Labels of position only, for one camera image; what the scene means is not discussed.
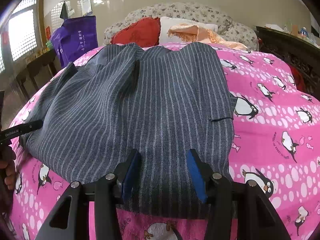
human hand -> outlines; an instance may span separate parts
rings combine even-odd
[[[5,146],[0,150],[0,169],[5,169],[6,177],[4,183],[8,186],[9,190],[14,189],[16,170],[14,161],[16,155],[10,146]]]

window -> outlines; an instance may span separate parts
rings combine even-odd
[[[1,53],[1,36],[0,36],[0,73],[4,71],[4,63],[2,59],[2,53]]]
[[[27,7],[31,6],[31,5],[34,5],[34,4],[36,4],[36,2],[37,2],[37,0],[22,0],[18,4],[18,6],[14,9],[12,14],[14,14],[14,13],[16,13],[18,11],[21,11],[22,9],[27,8]]]
[[[9,41],[13,60],[37,46],[33,19],[32,9],[9,20]]]

white pillow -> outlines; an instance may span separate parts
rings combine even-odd
[[[181,23],[186,23],[190,25],[198,25],[199,27],[203,27],[206,29],[210,29],[214,32],[218,32],[218,25],[216,24],[205,24],[205,23],[197,23],[195,21],[181,19],[181,18],[170,18],[170,17],[161,17],[160,18],[160,36],[159,36],[159,44],[167,43],[167,42],[181,42],[181,39],[176,36],[172,36],[172,38],[168,37],[168,30],[175,25],[179,25]]]

red object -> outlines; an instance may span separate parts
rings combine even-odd
[[[51,38],[50,26],[45,29],[45,36],[47,37],[47,40]]]
[[[140,47],[151,47],[159,44],[160,18],[145,17],[117,32],[111,44],[137,43]]]
[[[7,31],[1,33],[1,38],[3,40],[4,45],[7,45],[9,43],[9,34]]]
[[[297,89],[301,92],[306,92],[306,85],[303,81],[303,77],[301,73],[295,67],[292,67],[290,65],[289,67],[290,67],[294,82],[296,83]]]

small figurine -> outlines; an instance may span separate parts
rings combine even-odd
[[[304,37],[309,37],[307,29],[305,27],[303,27],[300,31],[299,34],[301,34]]]

